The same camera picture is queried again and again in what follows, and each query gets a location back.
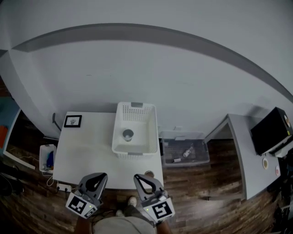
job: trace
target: white laundry basket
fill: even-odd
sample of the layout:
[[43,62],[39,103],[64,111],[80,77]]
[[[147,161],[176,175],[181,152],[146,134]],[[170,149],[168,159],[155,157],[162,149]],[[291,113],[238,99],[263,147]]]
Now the white laundry basket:
[[[132,140],[124,140],[122,133],[133,131]],[[157,114],[152,104],[120,102],[117,106],[112,150],[122,159],[149,158],[158,152]]]

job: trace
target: orange object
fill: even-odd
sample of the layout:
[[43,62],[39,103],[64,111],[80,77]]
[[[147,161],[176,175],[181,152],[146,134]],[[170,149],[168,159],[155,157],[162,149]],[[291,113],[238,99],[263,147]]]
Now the orange object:
[[1,125],[0,126],[0,148],[1,149],[4,146],[4,142],[5,142],[5,139],[6,139],[7,132],[8,132],[8,128],[3,126],[3,125]]

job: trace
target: plastic basket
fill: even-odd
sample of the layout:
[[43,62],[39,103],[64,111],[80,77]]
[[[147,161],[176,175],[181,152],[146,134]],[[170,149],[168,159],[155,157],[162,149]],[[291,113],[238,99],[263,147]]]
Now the plastic basket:
[[40,155],[39,155],[39,170],[42,172],[53,173],[53,170],[42,170],[44,164],[47,163],[48,155],[53,151],[54,154],[54,163],[56,155],[56,146],[53,144],[44,144],[40,146]]
[[[133,138],[127,142],[122,133],[130,129]],[[120,102],[117,106],[112,151],[121,159],[142,159],[158,152],[156,107],[152,104]]]

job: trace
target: round sticker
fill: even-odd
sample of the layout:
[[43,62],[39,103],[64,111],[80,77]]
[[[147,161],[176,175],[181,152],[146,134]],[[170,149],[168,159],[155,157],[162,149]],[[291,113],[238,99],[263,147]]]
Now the round sticker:
[[285,118],[286,124],[288,125],[288,127],[290,127],[290,121],[289,121],[289,119],[285,115],[284,115],[284,118]]
[[281,172],[280,172],[280,167],[276,166],[276,175],[280,176]]
[[262,160],[262,166],[264,167],[264,169],[268,169],[269,168],[269,162],[267,161],[266,158],[263,158],[263,160]]

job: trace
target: person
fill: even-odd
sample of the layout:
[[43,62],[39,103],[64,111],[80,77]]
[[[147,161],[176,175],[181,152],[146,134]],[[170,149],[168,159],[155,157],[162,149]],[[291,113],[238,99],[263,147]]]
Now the person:
[[[94,234],[155,234],[152,222],[144,217],[136,209],[137,200],[131,197],[124,210],[118,210],[116,217],[105,218],[97,222],[92,230]],[[82,217],[78,218],[74,234],[90,234],[90,221]],[[167,221],[157,226],[157,234],[172,234]]]

